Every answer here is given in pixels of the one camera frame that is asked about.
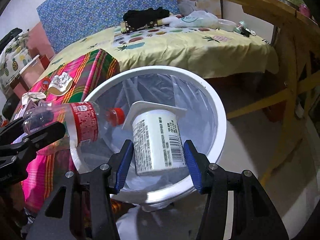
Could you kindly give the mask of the white plastic bag on bed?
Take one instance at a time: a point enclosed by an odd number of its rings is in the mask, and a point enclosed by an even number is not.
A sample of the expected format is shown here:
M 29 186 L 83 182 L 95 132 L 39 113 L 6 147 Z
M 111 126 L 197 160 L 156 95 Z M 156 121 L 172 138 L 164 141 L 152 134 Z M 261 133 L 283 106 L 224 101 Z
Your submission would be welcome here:
M 169 23 L 170 27 L 178 28 L 211 28 L 232 32 L 236 23 L 220 19 L 214 14 L 205 11 L 193 11 L 187 16 L 178 18 Z

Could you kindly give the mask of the white paper bag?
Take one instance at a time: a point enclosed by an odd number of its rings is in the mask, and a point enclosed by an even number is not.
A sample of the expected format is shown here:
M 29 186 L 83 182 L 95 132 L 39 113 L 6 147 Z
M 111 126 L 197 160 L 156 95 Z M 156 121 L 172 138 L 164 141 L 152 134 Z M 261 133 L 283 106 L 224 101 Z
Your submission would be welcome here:
M 26 92 L 21 97 L 22 106 L 27 105 L 29 101 L 37 102 L 45 99 L 46 95 L 43 92 Z

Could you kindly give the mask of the clear cola plastic bottle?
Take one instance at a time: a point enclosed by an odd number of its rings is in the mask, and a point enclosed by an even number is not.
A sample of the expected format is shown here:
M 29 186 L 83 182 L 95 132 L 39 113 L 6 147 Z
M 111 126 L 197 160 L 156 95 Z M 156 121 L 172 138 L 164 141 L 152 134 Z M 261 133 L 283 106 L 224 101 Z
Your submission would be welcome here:
M 58 145 L 76 148 L 97 141 L 109 127 L 122 125 L 125 113 L 121 108 L 104 109 L 92 101 L 41 106 L 25 113 L 23 130 L 31 134 L 56 121 L 66 128 L 66 135 L 57 141 Z

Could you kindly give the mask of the white round trash bin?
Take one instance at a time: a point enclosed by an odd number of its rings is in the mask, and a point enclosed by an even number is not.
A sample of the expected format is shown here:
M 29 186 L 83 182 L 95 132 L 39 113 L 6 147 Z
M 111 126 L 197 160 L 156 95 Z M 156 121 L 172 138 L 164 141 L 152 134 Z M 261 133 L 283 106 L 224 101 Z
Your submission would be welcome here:
M 220 97 L 203 78 L 181 68 L 128 70 L 97 85 L 85 100 L 104 109 L 121 108 L 125 122 L 102 125 L 95 143 L 72 149 L 76 170 L 92 171 L 131 140 L 135 155 L 114 199 L 145 211 L 163 209 L 195 190 L 183 154 L 186 140 L 212 162 L 225 144 L 227 121 Z

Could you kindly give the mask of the pink plaid tablecloth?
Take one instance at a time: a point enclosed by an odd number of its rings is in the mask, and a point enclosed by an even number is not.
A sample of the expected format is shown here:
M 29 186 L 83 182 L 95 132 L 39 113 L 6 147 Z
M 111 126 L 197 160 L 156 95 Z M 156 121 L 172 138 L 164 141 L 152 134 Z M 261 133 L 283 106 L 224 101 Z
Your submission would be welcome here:
M 98 85 L 119 74 L 120 66 L 116 58 L 108 52 L 97 49 L 62 64 L 44 78 L 52 79 L 63 72 L 73 78 L 71 89 L 62 96 L 45 92 L 46 101 L 55 105 L 84 101 Z M 22 181 L 25 207 L 31 212 L 39 212 L 58 178 L 68 170 L 75 171 L 69 150 L 55 150 L 50 155 L 37 155 L 27 166 L 28 178 Z

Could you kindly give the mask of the black suitcase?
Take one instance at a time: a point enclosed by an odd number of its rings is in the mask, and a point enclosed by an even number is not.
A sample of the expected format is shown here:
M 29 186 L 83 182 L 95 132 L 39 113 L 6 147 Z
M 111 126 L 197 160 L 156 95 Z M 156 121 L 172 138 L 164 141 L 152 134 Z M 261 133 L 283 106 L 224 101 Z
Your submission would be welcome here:
M 11 120 L 19 102 L 20 102 L 20 99 L 15 93 L 9 96 L 9 98 L 7 99 L 2 109 L 2 114 L 7 120 Z

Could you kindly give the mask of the pineapple print bedding pile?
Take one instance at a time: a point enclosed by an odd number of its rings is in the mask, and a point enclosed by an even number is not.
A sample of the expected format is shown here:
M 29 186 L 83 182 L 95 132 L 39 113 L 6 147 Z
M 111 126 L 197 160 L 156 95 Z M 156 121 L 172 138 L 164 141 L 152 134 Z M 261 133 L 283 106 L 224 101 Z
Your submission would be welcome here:
M 3 94 L 9 89 L 9 83 L 33 58 L 27 42 L 29 32 L 21 32 L 14 37 L 1 52 L 1 91 Z

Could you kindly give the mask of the small green can on bed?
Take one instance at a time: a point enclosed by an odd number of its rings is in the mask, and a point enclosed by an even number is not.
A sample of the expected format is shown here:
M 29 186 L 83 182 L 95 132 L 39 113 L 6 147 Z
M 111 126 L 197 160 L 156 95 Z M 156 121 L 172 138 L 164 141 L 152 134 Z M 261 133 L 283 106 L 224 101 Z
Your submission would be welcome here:
M 256 33 L 255 31 L 253 30 L 250 30 L 248 27 L 247 27 L 247 24 L 244 22 L 244 21 L 240 21 L 235 27 L 234 27 L 234 32 L 236 33 L 239 33 L 241 34 L 242 36 L 245 36 L 245 37 L 250 37 L 251 35 L 252 36 L 255 36 Z

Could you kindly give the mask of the black bag on pile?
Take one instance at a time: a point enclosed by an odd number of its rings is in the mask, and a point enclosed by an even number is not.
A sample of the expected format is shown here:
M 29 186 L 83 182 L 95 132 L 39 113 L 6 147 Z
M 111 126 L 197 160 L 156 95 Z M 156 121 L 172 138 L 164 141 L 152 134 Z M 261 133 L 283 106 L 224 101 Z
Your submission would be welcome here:
M 1 40 L 0 40 L 0 53 L 3 49 L 8 45 L 8 43 L 15 38 L 18 34 L 20 34 L 23 30 L 20 28 L 14 28 L 7 33 Z

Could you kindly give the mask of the blue floral headboard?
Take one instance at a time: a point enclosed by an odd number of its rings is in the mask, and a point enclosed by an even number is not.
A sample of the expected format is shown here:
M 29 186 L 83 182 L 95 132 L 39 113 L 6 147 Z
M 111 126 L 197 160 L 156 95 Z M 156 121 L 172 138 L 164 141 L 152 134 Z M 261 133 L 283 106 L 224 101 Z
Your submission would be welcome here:
M 53 50 L 120 24 L 129 10 L 163 7 L 179 12 L 177 0 L 45 0 L 37 13 Z

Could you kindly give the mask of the red round foil lid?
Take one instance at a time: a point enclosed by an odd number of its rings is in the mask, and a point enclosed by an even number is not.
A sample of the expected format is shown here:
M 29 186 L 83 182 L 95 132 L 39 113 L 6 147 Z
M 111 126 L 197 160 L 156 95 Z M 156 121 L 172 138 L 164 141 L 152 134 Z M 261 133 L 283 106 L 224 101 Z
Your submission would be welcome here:
M 43 78 L 41 80 L 41 88 L 43 90 L 47 90 L 49 88 L 50 83 L 51 83 L 50 78 L 48 78 L 48 77 Z

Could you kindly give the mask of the yellow pineapple bed sheet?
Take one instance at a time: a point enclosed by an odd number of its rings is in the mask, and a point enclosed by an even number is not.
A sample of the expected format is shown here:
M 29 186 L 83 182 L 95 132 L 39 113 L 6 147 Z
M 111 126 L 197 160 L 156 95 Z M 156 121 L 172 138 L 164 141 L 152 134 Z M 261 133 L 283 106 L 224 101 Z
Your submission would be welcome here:
M 112 27 L 82 38 L 56 54 L 44 75 L 96 49 L 114 57 L 121 72 L 144 66 L 173 66 L 210 79 L 279 71 L 275 49 L 259 36 L 245 37 L 222 29 L 162 26 L 130 34 Z

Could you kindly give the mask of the pink storage box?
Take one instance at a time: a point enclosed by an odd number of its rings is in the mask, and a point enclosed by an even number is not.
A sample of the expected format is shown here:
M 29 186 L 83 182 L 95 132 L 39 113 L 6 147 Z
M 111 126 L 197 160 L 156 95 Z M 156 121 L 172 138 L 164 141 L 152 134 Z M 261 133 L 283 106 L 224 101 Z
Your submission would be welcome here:
M 31 88 L 43 72 L 44 67 L 40 60 L 40 56 L 36 55 L 25 67 L 20 70 L 20 76 L 28 88 Z

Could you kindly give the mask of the patterned crushed paper cup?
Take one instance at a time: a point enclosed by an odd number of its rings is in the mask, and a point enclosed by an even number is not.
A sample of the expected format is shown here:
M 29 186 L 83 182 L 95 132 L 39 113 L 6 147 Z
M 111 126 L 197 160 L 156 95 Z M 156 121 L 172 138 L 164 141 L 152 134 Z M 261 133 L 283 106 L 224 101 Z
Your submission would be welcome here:
M 73 78 L 66 72 L 53 77 L 49 84 L 48 92 L 54 96 L 65 95 L 73 84 Z

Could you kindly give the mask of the white yogurt cup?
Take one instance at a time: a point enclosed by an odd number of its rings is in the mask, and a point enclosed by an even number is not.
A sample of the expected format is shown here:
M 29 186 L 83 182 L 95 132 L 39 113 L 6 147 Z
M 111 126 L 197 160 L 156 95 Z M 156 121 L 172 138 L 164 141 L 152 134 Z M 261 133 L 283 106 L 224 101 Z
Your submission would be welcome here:
M 185 108 L 137 101 L 132 104 L 123 130 L 132 131 L 138 176 L 159 176 L 185 168 L 178 119 Z

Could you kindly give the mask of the black clothing on bed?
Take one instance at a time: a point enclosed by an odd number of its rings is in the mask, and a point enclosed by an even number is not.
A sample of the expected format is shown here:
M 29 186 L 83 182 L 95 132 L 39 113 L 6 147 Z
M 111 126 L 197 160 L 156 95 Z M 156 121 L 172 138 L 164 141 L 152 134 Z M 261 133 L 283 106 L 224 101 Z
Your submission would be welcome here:
M 129 10 L 123 16 L 123 21 L 133 28 L 141 28 L 150 22 L 170 16 L 170 11 L 159 7 L 157 9 L 149 8 L 146 10 Z

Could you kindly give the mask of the wooden chair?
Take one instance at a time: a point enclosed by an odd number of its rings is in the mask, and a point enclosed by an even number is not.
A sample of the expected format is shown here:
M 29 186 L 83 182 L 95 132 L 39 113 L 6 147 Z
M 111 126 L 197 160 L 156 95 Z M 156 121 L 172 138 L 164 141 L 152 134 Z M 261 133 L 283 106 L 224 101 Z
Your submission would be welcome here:
M 310 53 L 319 57 L 319 26 L 293 7 L 278 0 L 226 0 L 242 6 L 244 13 L 280 28 L 276 41 L 280 76 L 286 88 L 267 98 L 227 113 L 236 118 L 284 101 L 282 131 L 277 149 L 260 183 L 282 164 L 303 136 L 311 107 L 311 91 L 319 86 L 319 72 L 311 72 Z

